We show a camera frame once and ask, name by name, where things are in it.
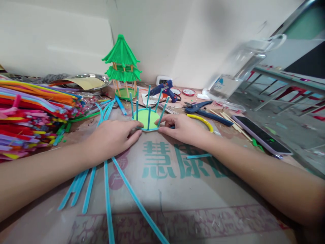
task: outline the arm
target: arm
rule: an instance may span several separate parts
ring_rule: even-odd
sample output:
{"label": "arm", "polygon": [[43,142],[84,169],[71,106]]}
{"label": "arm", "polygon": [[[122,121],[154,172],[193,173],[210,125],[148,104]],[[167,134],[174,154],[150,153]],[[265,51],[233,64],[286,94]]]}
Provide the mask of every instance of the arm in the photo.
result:
{"label": "arm", "polygon": [[321,178],[215,136],[187,116],[167,115],[163,121],[166,126],[160,132],[209,152],[289,218],[302,225],[322,221],[325,181]]}
{"label": "arm", "polygon": [[104,121],[85,141],[0,164],[0,222],[44,193],[135,143],[138,121]]}

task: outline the hot glue gun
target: hot glue gun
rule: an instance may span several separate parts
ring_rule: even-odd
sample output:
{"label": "hot glue gun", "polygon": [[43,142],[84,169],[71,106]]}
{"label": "hot glue gun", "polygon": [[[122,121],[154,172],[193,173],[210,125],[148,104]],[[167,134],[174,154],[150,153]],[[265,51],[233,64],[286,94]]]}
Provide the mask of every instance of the hot glue gun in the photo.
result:
{"label": "hot glue gun", "polygon": [[176,95],[170,90],[170,88],[172,88],[173,87],[173,83],[172,83],[172,80],[169,80],[169,81],[167,81],[167,82],[165,82],[165,83],[162,83],[162,84],[160,84],[159,86],[156,86],[155,88],[153,88],[151,91],[150,91],[150,93],[149,93],[149,95],[150,96],[154,96],[154,95],[156,95],[156,94],[159,94],[160,93],[160,91],[162,90],[162,92],[164,93],[164,94],[167,94],[168,96],[170,96],[170,98],[172,99],[172,103],[175,103],[175,102],[177,102],[178,101],[178,98],[176,97]]}

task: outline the blue pliers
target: blue pliers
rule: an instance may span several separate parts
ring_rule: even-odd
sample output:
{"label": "blue pliers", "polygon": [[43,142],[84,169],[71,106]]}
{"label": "blue pliers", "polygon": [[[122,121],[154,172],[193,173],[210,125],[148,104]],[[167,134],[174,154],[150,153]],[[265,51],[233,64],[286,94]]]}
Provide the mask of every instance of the blue pliers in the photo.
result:
{"label": "blue pliers", "polygon": [[222,117],[219,117],[215,114],[212,114],[212,113],[208,113],[206,112],[204,109],[201,109],[202,107],[208,105],[208,104],[211,104],[213,101],[205,101],[205,102],[201,102],[201,103],[196,103],[196,104],[189,104],[189,103],[186,103],[187,104],[187,107],[185,107],[185,112],[187,114],[194,114],[194,113],[197,113],[199,115],[202,115],[202,116],[205,116],[207,118],[210,118],[210,119],[213,119],[213,120],[216,120],[226,126],[232,126],[234,123],[231,122],[231,121],[228,121]]}

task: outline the left hand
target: left hand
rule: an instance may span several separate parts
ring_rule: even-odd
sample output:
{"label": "left hand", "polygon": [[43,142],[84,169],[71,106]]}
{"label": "left hand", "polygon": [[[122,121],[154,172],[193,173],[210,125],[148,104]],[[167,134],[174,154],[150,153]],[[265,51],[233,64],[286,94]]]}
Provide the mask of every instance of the left hand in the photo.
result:
{"label": "left hand", "polygon": [[94,167],[132,146],[140,137],[142,130],[130,135],[135,127],[143,127],[137,120],[106,120],[83,142],[81,153],[88,157],[89,167]]}

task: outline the smartphone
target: smartphone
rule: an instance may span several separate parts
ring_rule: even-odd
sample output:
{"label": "smartphone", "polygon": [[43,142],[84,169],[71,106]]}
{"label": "smartphone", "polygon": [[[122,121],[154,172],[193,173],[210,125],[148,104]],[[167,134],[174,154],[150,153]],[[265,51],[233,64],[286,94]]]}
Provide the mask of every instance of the smartphone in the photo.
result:
{"label": "smartphone", "polygon": [[248,134],[254,137],[270,153],[283,156],[292,155],[292,152],[288,148],[263,131],[250,119],[236,115],[233,115],[231,118],[243,127]]}

